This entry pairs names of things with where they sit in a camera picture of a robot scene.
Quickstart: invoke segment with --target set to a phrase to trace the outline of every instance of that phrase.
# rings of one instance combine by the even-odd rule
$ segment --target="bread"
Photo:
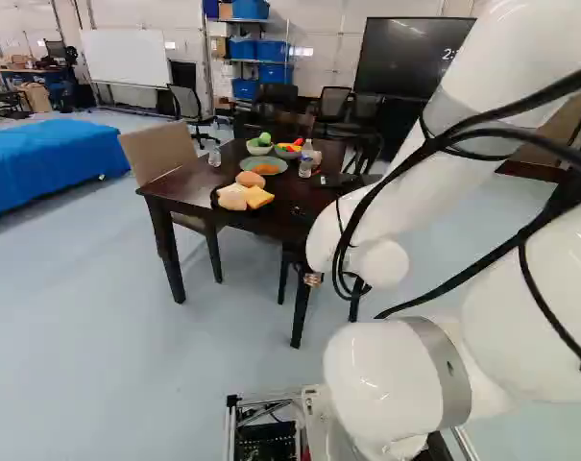
[[[226,187],[222,187],[221,189],[217,189],[217,196],[221,197],[222,194],[226,193],[226,192],[240,192],[243,193],[247,190],[248,188],[245,185],[241,185],[238,184],[236,182],[233,182],[231,185],[227,185]]]
[[[257,185],[258,187],[262,188],[264,187],[264,184],[266,184],[264,178],[262,178],[257,173],[254,173],[253,171],[242,171],[236,175],[235,180],[245,187],[252,187],[253,185]]]
[[[251,209],[258,209],[261,206],[265,206],[273,202],[275,199],[275,195],[270,194],[266,190],[262,190],[260,187],[255,185],[254,187],[250,187],[243,193],[243,197],[245,197],[248,206]]]
[[[245,200],[245,194],[237,190],[223,192],[218,198],[217,203],[222,208],[229,209],[231,211],[245,211],[248,209],[248,203]]]
[[[266,163],[261,163],[254,168],[252,168],[251,173],[257,173],[260,175],[276,175],[279,173],[279,167],[275,165],[267,165]]]

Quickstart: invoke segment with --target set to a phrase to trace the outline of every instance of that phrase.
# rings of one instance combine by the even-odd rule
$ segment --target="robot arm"
[[[424,110],[424,122],[439,134],[469,116],[517,101],[581,68],[581,0],[494,2],[475,23],[440,87]],[[558,101],[488,126],[536,129],[566,102]],[[424,143],[417,122],[387,174]],[[513,154],[518,141],[482,138],[459,148],[484,156]],[[479,161],[439,152],[389,183],[369,205],[352,237],[349,267],[372,286],[395,284],[408,258],[394,236],[427,223],[484,183],[503,162]],[[307,239],[312,269],[325,272],[344,228],[373,186],[331,204]]]
[[[476,113],[512,103],[581,68],[581,0],[500,0],[474,25],[424,111],[434,134]],[[535,129],[565,99],[489,127]],[[389,168],[424,143],[417,123]],[[514,141],[471,139],[455,147],[482,156],[510,155]],[[446,211],[500,161],[438,152],[387,183],[358,222],[347,270],[372,286],[404,276],[408,257],[395,235]],[[345,226],[363,197],[359,189],[329,206],[307,240],[307,259],[329,268]],[[581,206],[534,233],[473,281],[459,322],[396,318],[343,328],[325,353],[332,406],[360,451],[372,461],[408,459],[425,434],[508,411],[517,400],[581,400],[578,353],[541,311],[521,270],[531,268],[543,302],[581,347]]]

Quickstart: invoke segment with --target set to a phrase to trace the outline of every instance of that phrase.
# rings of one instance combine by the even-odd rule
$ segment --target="blue mattress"
[[[130,169],[112,127],[49,120],[0,131],[0,212],[99,175]]]

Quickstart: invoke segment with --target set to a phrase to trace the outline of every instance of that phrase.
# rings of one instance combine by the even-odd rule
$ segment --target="black screen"
[[[354,91],[427,100],[475,19],[370,17]]]
[[[47,53],[51,58],[63,58],[66,59],[66,47],[63,44],[63,41],[44,41],[45,45],[47,45]]]
[[[196,63],[171,61],[171,76],[173,84],[196,89]]]

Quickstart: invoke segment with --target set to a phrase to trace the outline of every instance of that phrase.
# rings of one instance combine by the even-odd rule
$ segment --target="table leg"
[[[359,294],[365,286],[365,282],[361,277],[357,277],[354,282],[354,287],[351,290],[354,298],[350,301],[350,315],[348,316],[348,322],[356,322],[358,320],[358,305],[360,304]]]
[[[278,304],[282,305],[286,295],[286,282],[288,281],[288,268],[291,257],[285,245],[281,247],[281,267],[279,268]]]
[[[168,283],[171,285],[175,303],[181,304],[185,301],[185,288],[183,287],[182,268],[179,264],[171,213],[163,208],[160,200],[149,197],[146,197],[145,200],[154,225],[157,253],[164,262],[164,270]]]
[[[301,264],[299,271],[299,280],[297,283],[297,299],[294,305],[294,320],[292,323],[292,339],[290,346],[298,349],[301,346],[301,338],[303,337],[303,326],[305,323],[305,315],[307,313],[307,303],[309,302],[309,294],[311,293],[311,286],[307,285],[303,278],[309,271],[306,264]]]

